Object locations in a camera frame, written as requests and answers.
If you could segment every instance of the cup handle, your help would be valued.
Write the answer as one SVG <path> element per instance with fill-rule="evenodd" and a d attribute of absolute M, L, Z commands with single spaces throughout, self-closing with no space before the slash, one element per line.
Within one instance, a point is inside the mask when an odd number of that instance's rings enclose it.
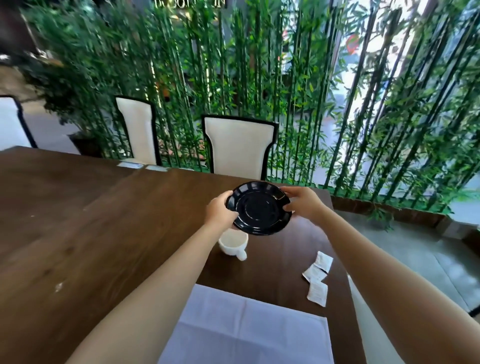
<path fill-rule="evenodd" d="M 237 258 L 241 261 L 244 261 L 245 259 L 247 259 L 247 253 L 245 253 L 244 250 L 241 250 L 237 253 Z"/>

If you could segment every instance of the person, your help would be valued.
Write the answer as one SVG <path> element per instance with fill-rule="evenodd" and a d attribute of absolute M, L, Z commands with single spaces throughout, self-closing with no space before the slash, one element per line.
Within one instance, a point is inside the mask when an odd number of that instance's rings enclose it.
<path fill-rule="evenodd" d="M 480 363 L 480 325 L 465 311 L 362 236 L 313 190 L 282 190 L 292 199 L 286 211 L 325 232 L 406 364 Z M 211 249 L 237 217 L 225 207 L 231 194 L 208 204 L 204 225 L 93 329 L 68 364 L 157 363 Z"/>

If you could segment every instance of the black plant pot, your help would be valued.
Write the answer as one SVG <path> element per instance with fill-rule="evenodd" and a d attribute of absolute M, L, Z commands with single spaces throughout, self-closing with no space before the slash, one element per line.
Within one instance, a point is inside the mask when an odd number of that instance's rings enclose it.
<path fill-rule="evenodd" d="M 97 139 L 83 132 L 76 132 L 68 136 L 82 156 L 102 158 L 102 148 Z"/>

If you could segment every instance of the white cup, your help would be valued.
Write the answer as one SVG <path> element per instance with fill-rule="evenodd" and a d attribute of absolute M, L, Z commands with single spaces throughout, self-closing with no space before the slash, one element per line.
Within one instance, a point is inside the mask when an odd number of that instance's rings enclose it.
<path fill-rule="evenodd" d="M 218 245 L 220 245 L 222 252 L 226 255 L 236 255 L 239 260 L 247 259 L 247 253 L 245 253 L 247 243 L 248 234 L 233 229 L 228 229 L 218 239 Z"/>

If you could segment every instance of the black saucer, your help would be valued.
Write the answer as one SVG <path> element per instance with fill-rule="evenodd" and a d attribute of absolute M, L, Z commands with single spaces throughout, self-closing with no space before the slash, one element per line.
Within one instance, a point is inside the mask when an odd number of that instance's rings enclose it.
<path fill-rule="evenodd" d="M 233 224 L 248 234 L 271 235 L 282 230 L 292 216 L 283 209 L 290 199 L 277 186 L 263 181 L 251 181 L 233 190 L 227 200 L 229 210 L 239 216 Z"/>

